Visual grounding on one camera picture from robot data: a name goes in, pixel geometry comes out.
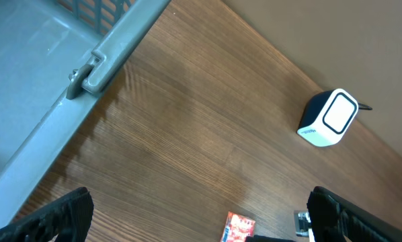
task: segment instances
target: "bin latch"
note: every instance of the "bin latch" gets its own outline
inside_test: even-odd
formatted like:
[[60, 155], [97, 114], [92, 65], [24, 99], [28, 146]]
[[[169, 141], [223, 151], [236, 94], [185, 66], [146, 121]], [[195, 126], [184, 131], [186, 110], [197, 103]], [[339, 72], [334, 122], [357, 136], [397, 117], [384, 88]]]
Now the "bin latch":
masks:
[[73, 73], [68, 76], [70, 83], [67, 88], [67, 99], [74, 99], [80, 94], [83, 89], [81, 83], [90, 74], [92, 69], [93, 65], [86, 64], [78, 70], [73, 70]]

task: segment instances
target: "red and white package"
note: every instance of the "red and white package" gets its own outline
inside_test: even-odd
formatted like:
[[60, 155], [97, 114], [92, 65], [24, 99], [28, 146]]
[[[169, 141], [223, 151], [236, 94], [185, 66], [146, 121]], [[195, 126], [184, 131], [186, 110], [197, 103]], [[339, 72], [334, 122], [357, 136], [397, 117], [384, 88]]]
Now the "red and white package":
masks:
[[246, 237], [253, 236], [254, 228], [254, 220], [228, 212], [227, 223], [220, 242], [244, 242]]

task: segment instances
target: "white cube device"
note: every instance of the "white cube device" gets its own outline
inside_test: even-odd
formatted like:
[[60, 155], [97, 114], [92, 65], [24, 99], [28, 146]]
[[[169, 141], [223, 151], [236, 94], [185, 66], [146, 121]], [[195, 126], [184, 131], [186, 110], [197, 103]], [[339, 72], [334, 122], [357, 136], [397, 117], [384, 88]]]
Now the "white cube device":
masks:
[[307, 103], [297, 133], [317, 147], [338, 143], [358, 113], [358, 102], [343, 89], [325, 91]]

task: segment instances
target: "wooden table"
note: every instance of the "wooden table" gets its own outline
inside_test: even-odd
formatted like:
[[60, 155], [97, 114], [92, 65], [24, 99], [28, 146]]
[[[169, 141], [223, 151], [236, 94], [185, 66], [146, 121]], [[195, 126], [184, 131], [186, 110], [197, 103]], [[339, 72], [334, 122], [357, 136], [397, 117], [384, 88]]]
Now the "wooden table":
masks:
[[173, 0], [19, 216], [86, 186], [90, 241], [219, 241], [228, 211], [294, 236], [325, 186], [402, 229], [402, 158], [361, 123], [296, 134], [321, 89], [219, 0]]

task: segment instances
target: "gray plastic bin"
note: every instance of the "gray plastic bin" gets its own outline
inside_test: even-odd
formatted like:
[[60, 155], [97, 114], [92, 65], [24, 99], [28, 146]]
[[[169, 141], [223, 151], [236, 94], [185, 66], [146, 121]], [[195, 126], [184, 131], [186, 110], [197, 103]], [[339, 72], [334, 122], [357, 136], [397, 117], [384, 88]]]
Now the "gray plastic bin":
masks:
[[168, 3], [0, 0], [0, 228]]

